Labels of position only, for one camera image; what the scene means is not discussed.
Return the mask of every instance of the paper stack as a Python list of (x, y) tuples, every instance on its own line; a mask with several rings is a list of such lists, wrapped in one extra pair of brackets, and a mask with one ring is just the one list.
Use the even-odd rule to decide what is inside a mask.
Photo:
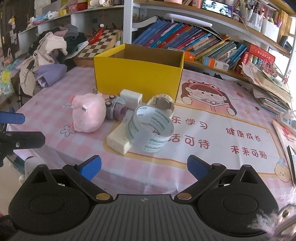
[(291, 110), (291, 96), (285, 86), (280, 86), (269, 79), (254, 64), (242, 65), (242, 74), (247, 76), (252, 86), (251, 91), (261, 107), (274, 114)]

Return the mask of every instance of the yellow cardboard box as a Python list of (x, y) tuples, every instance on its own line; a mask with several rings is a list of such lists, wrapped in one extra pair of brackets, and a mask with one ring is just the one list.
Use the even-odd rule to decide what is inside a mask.
[(176, 100), (183, 62), (184, 52), (122, 44), (94, 56), (97, 90), (112, 95), (135, 91), (144, 102), (157, 94)]

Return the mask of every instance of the tape roll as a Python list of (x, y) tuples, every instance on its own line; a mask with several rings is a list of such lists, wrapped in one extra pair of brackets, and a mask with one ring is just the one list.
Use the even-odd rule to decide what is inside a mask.
[(139, 105), (141, 105), (143, 95), (124, 89), (120, 92), (120, 97), (124, 99), (127, 108), (135, 110)]
[(152, 106), (137, 107), (127, 126), (127, 138), (140, 150), (159, 151), (174, 133), (172, 121)]
[(160, 109), (170, 119), (173, 117), (175, 102), (169, 95), (155, 95), (148, 101), (147, 105)]

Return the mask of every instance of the chessboard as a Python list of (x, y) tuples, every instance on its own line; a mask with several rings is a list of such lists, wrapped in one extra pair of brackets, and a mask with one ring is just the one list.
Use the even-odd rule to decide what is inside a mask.
[(104, 30), (99, 40), (93, 45), (87, 45), (79, 54), (78, 58), (93, 58), (95, 55), (113, 48), (120, 38), (121, 30), (109, 29)]

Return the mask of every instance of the pink checkered tablecloth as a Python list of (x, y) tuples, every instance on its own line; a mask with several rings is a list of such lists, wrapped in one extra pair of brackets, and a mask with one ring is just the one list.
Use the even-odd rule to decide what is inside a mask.
[[(236, 109), (237, 118), (268, 127), (276, 136), (271, 123), (275, 116), (261, 108), (251, 94), (235, 82), (184, 69), (181, 84), (189, 79), (218, 86)], [(62, 168), (68, 163), (80, 164), (93, 155), (99, 155), (102, 158), (102, 169), (92, 181), (112, 195), (118, 193), (175, 195), (196, 182), (184, 164), (162, 165), (153, 161), (140, 161), (130, 158), (129, 155), (122, 156), (111, 151), (106, 144), (106, 136), (116, 126), (115, 121), (105, 120), (99, 130), (92, 133), (72, 131), (70, 98), (72, 95), (92, 93), (94, 87), (93, 68), (75, 67), (67, 72), (62, 80), (52, 87), (41, 90), (30, 99), (18, 111), (25, 115), (25, 123), (9, 125), (8, 129), (41, 131), (46, 137), (46, 143), (40, 149), (16, 150), (15, 153), (24, 160), (29, 156), (40, 156), (51, 169)], [(182, 104), (180, 96), (181, 88), (179, 88), (178, 104)], [(262, 178), (276, 198), (289, 192), (292, 187), (291, 182), (284, 183), (274, 176), (263, 175)]]

